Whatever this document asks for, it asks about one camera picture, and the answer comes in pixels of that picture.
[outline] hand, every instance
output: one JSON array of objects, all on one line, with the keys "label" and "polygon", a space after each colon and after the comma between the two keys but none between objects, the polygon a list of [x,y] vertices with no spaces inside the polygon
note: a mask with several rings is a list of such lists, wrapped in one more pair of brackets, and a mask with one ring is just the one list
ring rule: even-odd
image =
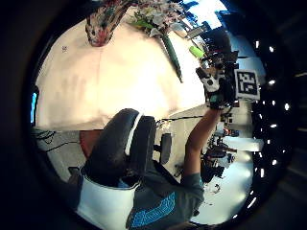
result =
[{"label": "hand", "polygon": [[230,77],[220,77],[217,80],[217,75],[213,78],[212,75],[207,75],[202,68],[197,68],[196,72],[203,83],[205,95],[209,99],[210,108],[222,110],[233,105],[235,91]]}]

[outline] man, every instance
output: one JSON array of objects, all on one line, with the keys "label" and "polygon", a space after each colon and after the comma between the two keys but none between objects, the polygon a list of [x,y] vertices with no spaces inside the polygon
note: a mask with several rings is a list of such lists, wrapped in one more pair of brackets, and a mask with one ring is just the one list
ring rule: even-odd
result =
[{"label": "man", "polygon": [[130,229],[167,229],[190,220],[197,213],[203,202],[201,149],[221,113],[219,109],[209,109],[190,133],[180,185],[170,184],[154,164],[150,165],[135,193]]},{"label": "man", "polygon": [[[105,228],[103,225],[108,211],[102,214],[97,210],[104,210],[111,201],[116,204],[115,208],[111,208],[111,210],[118,215],[117,221],[122,218],[121,220],[126,222],[126,228],[129,229],[165,230],[179,224],[188,224],[188,221],[198,213],[198,209],[203,203],[201,149],[207,142],[211,131],[219,122],[223,108],[229,103],[225,91],[225,84],[221,84],[217,92],[209,95],[210,108],[188,137],[185,144],[180,184],[176,183],[169,174],[167,176],[161,165],[150,160],[141,185],[133,194],[134,200],[131,209],[126,210],[126,216],[123,216],[121,212],[114,211],[118,210],[118,207],[123,208],[125,205],[123,201],[125,200],[122,200],[122,203],[106,200],[104,192],[114,193],[119,191],[118,188],[128,189],[133,186],[133,183],[125,183],[127,182],[125,180],[127,156],[122,149],[125,148],[127,141],[118,139],[119,135],[112,131],[109,134],[106,127],[87,159],[81,172],[82,175],[79,174],[80,181],[83,182],[79,183],[81,184],[81,196],[77,201],[77,212],[96,226]],[[113,130],[128,133],[129,129],[125,130],[122,127],[122,119],[117,117],[115,120]],[[118,145],[121,145],[121,148],[117,148],[117,151],[113,150],[113,146]]]}]

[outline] desk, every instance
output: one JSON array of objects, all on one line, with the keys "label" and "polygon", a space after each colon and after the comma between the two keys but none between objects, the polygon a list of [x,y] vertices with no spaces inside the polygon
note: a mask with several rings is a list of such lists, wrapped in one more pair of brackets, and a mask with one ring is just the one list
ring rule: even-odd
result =
[{"label": "desk", "polygon": [[130,26],[130,8],[105,47],[88,44],[85,20],[66,31],[45,59],[36,85],[36,127],[101,129],[122,108],[157,120],[203,104],[203,88],[189,52],[191,41],[170,32],[184,83],[156,38]]}]

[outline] person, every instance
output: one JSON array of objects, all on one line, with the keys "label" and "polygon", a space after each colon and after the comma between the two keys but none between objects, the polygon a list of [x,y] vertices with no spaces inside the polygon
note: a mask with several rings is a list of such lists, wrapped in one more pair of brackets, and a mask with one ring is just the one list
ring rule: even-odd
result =
[{"label": "person", "polygon": [[[223,108],[226,105],[225,102],[224,87],[220,87],[216,93],[210,95],[210,108],[195,125],[185,144],[180,183],[177,183],[173,177],[168,178],[163,173],[164,168],[157,162],[153,160],[148,162],[141,184],[134,193],[133,206],[127,219],[129,229],[171,229],[176,225],[188,223],[191,217],[199,213],[198,209],[204,201],[204,189],[201,181],[201,150],[219,122]],[[123,164],[118,163],[121,162],[118,161],[122,154],[120,152],[114,152],[115,156],[113,157],[117,159],[116,167],[112,168],[110,164],[104,163],[104,157],[101,155],[103,149],[100,148],[100,145],[98,141],[92,152],[92,154],[95,154],[96,160],[94,161],[95,157],[92,157],[92,155],[89,156],[83,167],[83,173],[94,182],[87,181],[87,183],[90,182],[93,187],[95,187],[95,184],[113,187],[119,181],[118,187],[128,187],[129,184],[125,183],[124,176],[118,177],[116,180],[107,181],[110,179],[109,172],[114,174],[117,171],[118,175],[124,173],[126,163],[125,161],[122,161],[124,162]],[[111,152],[108,153],[107,157],[112,157]],[[96,173],[92,166],[96,170],[104,168],[108,176]]]},{"label": "person", "polygon": [[218,123],[222,111],[209,109],[185,144],[180,184],[174,185],[151,162],[142,185],[134,195],[130,229],[167,229],[188,221],[203,203],[201,149]]}]

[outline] cable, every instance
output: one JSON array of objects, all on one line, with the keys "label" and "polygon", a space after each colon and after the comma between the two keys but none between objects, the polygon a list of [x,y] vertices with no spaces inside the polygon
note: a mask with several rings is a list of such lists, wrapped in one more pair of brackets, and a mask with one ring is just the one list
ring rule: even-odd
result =
[{"label": "cable", "polygon": [[[226,113],[223,113],[221,116],[226,116],[226,115],[228,115],[228,114],[231,112],[232,108],[233,108],[233,105],[228,109],[228,111],[227,111]],[[202,117],[203,117],[203,116],[178,117],[178,118],[163,118],[163,119],[158,120],[156,123],[158,124],[158,123],[161,123],[161,122],[168,122],[168,121],[173,122],[173,121],[177,121],[177,120],[181,120],[181,119],[184,120],[184,119],[202,118]]]},{"label": "cable", "polygon": [[193,117],[178,117],[178,118],[163,118],[159,121],[157,121],[156,123],[160,123],[160,122],[167,122],[167,121],[177,121],[177,120],[183,120],[183,119],[191,119],[191,118],[202,118],[203,116],[193,116]]},{"label": "cable", "polygon": [[36,139],[37,139],[37,140],[46,140],[46,139],[48,139],[48,138],[54,136],[55,134],[56,134],[55,131],[48,131],[48,133],[47,133],[45,136],[43,136],[43,137],[38,136],[38,137],[36,137]]},{"label": "cable", "polygon": [[67,145],[67,144],[79,144],[80,142],[65,142],[65,143],[63,143],[63,144],[61,144],[61,145],[59,145],[59,146],[56,146],[56,147],[54,147],[54,148],[51,148],[51,149],[48,149],[48,150],[44,150],[45,152],[48,152],[48,151],[51,151],[51,150],[55,150],[55,149],[58,149],[58,148],[60,148],[60,147],[62,147],[62,146],[64,146],[64,145]]},{"label": "cable", "polygon": [[51,136],[51,140],[49,142],[47,142],[45,139],[43,139],[44,143],[46,143],[47,145],[50,145],[52,143],[52,141],[54,140],[54,136],[56,133],[53,133],[53,135]]}]

